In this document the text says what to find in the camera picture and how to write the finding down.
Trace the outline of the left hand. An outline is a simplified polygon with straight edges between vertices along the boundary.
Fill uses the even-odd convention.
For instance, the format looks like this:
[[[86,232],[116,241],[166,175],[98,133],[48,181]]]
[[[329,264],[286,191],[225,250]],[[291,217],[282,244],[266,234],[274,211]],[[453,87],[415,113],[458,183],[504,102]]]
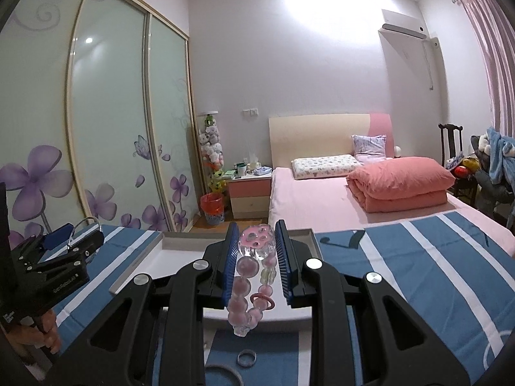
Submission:
[[[26,325],[18,325],[6,334],[11,347],[17,354],[26,357],[29,355],[25,347],[47,347],[52,354],[61,349],[61,339],[57,326],[57,316],[53,309],[47,311],[42,317],[43,330]]]

